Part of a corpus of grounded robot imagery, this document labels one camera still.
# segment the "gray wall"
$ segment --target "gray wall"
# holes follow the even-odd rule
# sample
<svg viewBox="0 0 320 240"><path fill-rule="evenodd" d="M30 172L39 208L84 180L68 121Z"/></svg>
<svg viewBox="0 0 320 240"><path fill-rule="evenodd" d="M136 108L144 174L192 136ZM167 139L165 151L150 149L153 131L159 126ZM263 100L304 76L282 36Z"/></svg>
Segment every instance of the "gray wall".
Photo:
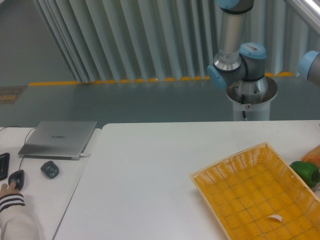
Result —
<svg viewBox="0 0 320 240"><path fill-rule="evenodd" d="M33 0L0 4L0 87L74 81Z"/></svg>

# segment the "black keyboard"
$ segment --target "black keyboard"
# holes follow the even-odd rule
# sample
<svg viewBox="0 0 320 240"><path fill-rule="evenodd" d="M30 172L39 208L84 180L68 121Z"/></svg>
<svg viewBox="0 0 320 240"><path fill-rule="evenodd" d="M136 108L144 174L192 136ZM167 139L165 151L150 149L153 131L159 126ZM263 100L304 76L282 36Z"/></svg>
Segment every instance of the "black keyboard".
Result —
<svg viewBox="0 0 320 240"><path fill-rule="evenodd" d="M10 154L3 153L0 155L0 181L8 177Z"/></svg>

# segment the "green bell pepper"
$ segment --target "green bell pepper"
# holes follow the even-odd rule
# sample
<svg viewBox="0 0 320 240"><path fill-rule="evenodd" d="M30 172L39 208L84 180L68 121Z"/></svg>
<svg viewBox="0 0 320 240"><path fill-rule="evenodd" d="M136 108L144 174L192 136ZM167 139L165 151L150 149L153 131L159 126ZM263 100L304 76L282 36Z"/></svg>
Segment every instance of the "green bell pepper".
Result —
<svg viewBox="0 0 320 240"><path fill-rule="evenodd" d="M312 162L294 161L290 167L302 178L309 188L314 188L320 182L319 168Z"/></svg>

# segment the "black computer mouse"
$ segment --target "black computer mouse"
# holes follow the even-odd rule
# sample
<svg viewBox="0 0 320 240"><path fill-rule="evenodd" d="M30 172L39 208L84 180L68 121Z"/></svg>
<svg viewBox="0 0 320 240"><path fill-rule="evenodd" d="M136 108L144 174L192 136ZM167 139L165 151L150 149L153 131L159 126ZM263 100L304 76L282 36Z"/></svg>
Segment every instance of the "black computer mouse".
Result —
<svg viewBox="0 0 320 240"><path fill-rule="evenodd" d="M19 191L21 191L25 183L25 171L21 169L11 173L8 179L8 185L12 182L15 182L15 189L19 189Z"/></svg>
<svg viewBox="0 0 320 240"><path fill-rule="evenodd" d="M50 179L54 179L59 174L59 167L53 161L47 161L42 165L41 171Z"/></svg>

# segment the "person's hand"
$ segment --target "person's hand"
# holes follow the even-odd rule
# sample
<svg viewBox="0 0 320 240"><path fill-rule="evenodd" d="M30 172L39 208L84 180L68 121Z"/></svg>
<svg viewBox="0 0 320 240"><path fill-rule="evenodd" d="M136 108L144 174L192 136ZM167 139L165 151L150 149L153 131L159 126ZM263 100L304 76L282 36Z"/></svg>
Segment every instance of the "person's hand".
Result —
<svg viewBox="0 0 320 240"><path fill-rule="evenodd" d="M15 188L16 187L16 182L13 181L10 183L10 186L8 188L7 184L2 184L1 189L0 189L0 198L2 198L5 195L8 194L18 194L19 193L19 189Z"/></svg>

